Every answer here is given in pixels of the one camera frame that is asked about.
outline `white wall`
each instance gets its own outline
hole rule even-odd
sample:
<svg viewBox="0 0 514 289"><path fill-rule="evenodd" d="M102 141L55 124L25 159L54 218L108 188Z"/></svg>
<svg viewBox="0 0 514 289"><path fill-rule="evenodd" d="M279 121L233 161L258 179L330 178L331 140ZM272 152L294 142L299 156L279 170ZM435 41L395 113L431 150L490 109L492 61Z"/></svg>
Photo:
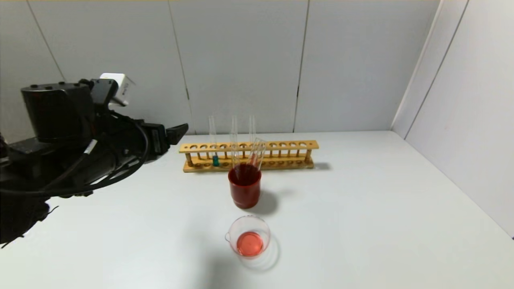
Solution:
<svg viewBox="0 0 514 289"><path fill-rule="evenodd" d="M307 0L171 1L193 121L199 133L292 132Z"/></svg>
<svg viewBox="0 0 514 289"><path fill-rule="evenodd" d="M430 93L407 135L412 146L511 236L513 11L512 0L469 2Z"/></svg>
<svg viewBox="0 0 514 289"><path fill-rule="evenodd" d="M411 81L393 121L392 130L407 136L416 115L430 90L468 0L441 0L432 28L423 47Z"/></svg>
<svg viewBox="0 0 514 289"><path fill-rule="evenodd" d="M295 131L389 130L439 1L311 1Z"/></svg>
<svg viewBox="0 0 514 289"><path fill-rule="evenodd" d="M19 88L103 72L136 82L121 113L191 133L206 133L212 114L220 133L232 114L242 132L248 114L258 132L388 130L437 3L29 1L34 18L27 2L7 2L23 9L2 14L1 84L15 92L1 90L2 132L32 134Z"/></svg>
<svg viewBox="0 0 514 289"><path fill-rule="evenodd" d="M26 2L0 1L0 131L34 136L20 88L63 81Z"/></svg>

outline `test tube rack hole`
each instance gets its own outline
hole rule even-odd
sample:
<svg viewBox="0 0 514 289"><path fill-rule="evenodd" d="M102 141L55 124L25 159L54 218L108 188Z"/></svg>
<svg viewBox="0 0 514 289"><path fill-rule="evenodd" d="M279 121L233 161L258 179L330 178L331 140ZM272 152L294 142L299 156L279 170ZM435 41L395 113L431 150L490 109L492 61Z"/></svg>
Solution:
<svg viewBox="0 0 514 289"><path fill-rule="evenodd" d="M238 142L237 150L241 162L248 160L252 149L250 142ZM312 150L319 149L315 140L268 141L261 170L312 169ZM178 151L186 155L184 173L219 172L232 168L230 142L183 143ZM212 165L212 156L218 155L219 167Z"/></svg>

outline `black cable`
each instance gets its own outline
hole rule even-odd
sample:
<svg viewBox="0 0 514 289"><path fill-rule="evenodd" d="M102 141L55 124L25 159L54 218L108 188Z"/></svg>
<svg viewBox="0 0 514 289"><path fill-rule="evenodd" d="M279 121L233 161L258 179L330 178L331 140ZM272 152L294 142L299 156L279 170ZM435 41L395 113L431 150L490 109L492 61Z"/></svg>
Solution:
<svg viewBox="0 0 514 289"><path fill-rule="evenodd" d="M77 166L93 151L97 144L97 140L93 139L87 148L85 149L84 153L73 163L71 166L69 166L66 171L64 171L60 176L55 178L53 181L49 182L46 186L42 188L43 191L48 191L48 189L52 188L56 184L60 183L62 180L67 178L73 171L77 168Z"/></svg>
<svg viewBox="0 0 514 289"><path fill-rule="evenodd" d="M55 178L53 181L49 182L46 186L42 188L42 190L47 191L48 189L52 188L53 186L60 183L62 180L67 178L73 171L77 168L77 166L88 156L88 154L82 154L71 166L66 169L60 176Z"/></svg>
<svg viewBox="0 0 514 289"><path fill-rule="evenodd" d="M123 174L121 174L121 175L119 175L119 176L117 176L115 178L109 179L109 180L107 180L105 182L102 181L102 182L99 182L99 183L94 184L94 185L84 186L82 188L59 189L59 190L49 190L49 191L48 190L46 190L46 191L45 190L41 190L41 191L16 191L16 190L8 190L8 189L0 188L0 192L3 193L3 194L7 194L7 195L33 196L33 197L67 196L67 195L74 195L74 194L89 192L89 191L93 191L93 190L98 190L98 189L107 187L109 185L112 185L114 183L117 183L117 182L119 182L119 181L121 181L123 179L126 179L129 176L131 176L139 168L141 168L141 166L144 164L144 162L148 158L148 154L150 153L150 149L149 149L150 141L148 140L148 136L146 135L146 132L144 131L144 129L136 121L134 121L133 119L131 119L129 117L120 115L120 114L118 114L118 113L116 113L114 111L111 111L111 113L113 115L117 116L120 119L125 119L125 120L131 122L132 124L134 124L134 126L141 133L141 135L142 135L142 137L144 139L144 152L143 152L143 156L141 157L141 160L139 161L138 164L134 165L128 171L126 171L125 173L123 173Z"/></svg>

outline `glass beaker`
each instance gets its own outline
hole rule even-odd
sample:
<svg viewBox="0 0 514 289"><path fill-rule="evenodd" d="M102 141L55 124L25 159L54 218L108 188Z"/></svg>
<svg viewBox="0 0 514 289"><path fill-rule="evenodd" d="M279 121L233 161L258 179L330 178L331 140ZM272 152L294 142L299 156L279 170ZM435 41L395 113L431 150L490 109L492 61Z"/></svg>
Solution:
<svg viewBox="0 0 514 289"><path fill-rule="evenodd" d="M225 240L232 250L243 257L255 257L266 250L271 231L264 220L248 215L235 220L230 226Z"/></svg>

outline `white table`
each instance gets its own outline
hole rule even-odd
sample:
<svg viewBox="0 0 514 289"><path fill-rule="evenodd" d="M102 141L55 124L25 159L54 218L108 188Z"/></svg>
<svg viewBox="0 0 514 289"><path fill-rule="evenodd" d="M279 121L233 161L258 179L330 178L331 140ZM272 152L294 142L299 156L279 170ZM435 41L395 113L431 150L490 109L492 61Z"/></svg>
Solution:
<svg viewBox="0 0 514 289"><path fill-rule="evenodd" d="M514 288L514 241L395 133L262 137L320 145L314 170L263 172L253 212L280 245L270 270L224 240L248 214L226 173L183 173L175 147L87 198L51 199L0 250L2 288Z"/></svg>

